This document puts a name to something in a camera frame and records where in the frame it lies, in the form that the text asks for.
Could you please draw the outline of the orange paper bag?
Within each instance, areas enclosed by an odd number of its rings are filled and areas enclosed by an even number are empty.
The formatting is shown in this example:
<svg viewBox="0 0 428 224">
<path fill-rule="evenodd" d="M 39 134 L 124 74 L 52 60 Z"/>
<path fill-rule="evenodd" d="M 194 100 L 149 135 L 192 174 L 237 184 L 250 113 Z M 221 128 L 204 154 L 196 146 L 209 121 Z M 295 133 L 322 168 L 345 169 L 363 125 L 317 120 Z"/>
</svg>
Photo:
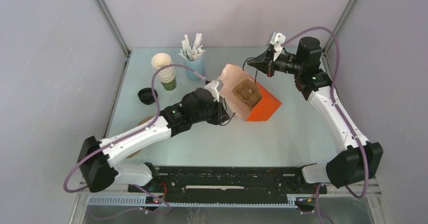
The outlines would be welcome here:
<svg viewBox="0 0 428 224">
<path fill-rule="evenodd" d="M 237 118 L 245 122 L 266 122 L 282 103 L 256 83 L 241 67 L 226 64 L 218 77 L 223 87 L 220 96 Z"/>
</svg>

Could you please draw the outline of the brown cardboard cup carrier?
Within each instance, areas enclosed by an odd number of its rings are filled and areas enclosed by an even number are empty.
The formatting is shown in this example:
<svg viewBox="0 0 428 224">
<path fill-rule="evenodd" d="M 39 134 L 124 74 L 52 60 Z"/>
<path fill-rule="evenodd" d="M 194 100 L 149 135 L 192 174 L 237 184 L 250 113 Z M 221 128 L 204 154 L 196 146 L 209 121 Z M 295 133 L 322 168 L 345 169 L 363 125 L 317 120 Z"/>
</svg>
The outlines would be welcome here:
<svg viewBox="0 0 428 224">
<path fill-rule="evenodd" d="M 252 110 L 261 100 L 262 95 L 256 83 L 250 79 L 246 79 L 238 83 L 233 93 L 235 96 Z"/>
</svg>

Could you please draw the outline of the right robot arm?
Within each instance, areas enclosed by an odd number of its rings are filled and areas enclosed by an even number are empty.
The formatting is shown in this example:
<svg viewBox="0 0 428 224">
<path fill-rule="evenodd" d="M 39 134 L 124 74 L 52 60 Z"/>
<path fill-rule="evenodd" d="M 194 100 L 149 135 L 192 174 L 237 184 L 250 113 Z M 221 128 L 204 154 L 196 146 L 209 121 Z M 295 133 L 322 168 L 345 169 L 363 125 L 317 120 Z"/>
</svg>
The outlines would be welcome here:
<svg viewBox="0 0 428 224">
<path fill-rule="evenodd" d="M 320 67 L 320 41 L 303 37 L 296 53 L 289 53 L 282 47 L 285 39 L 283 34 L 273 33 L 266 51 L 247 64 L 268 77 L 276 72 L 292 74 L 296 88 L 323 118 L 337 152 L 327 163 L 301 167 L 301 174 L 293 180 L 294 188 L 306 193 L 314 183 L 331 183 L 340 188 L 374 178 L 383 148 L 378 142 L 371 143 L 344 109 L 332 80 Z"/>
</svg>

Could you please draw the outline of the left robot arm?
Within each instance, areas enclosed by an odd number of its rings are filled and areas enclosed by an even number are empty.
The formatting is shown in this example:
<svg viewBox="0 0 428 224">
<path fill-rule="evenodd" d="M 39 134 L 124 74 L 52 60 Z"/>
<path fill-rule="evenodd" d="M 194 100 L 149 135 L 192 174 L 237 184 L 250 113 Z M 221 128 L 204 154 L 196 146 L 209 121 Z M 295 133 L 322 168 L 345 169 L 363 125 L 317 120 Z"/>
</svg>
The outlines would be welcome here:
<svg viewBox="0 0 428 224">
<path fill-rule="evenodd" d="M 188 131 L 194 124 L 222 125 L 229 119 L 223 99 L 216 100 L 211 92 L 198 88 L 184 95 L 180 102 L 165 107 L 158 117 L 123 134 L 102 140 L 94 136 L 85 139 L 78 157 L 79 169 L 92 193 L 112 184 L 138 185 L 153 192 L 159 187 L 153 164 L 122 164 L 122 160 L 153 143 Z"/>
</svg>

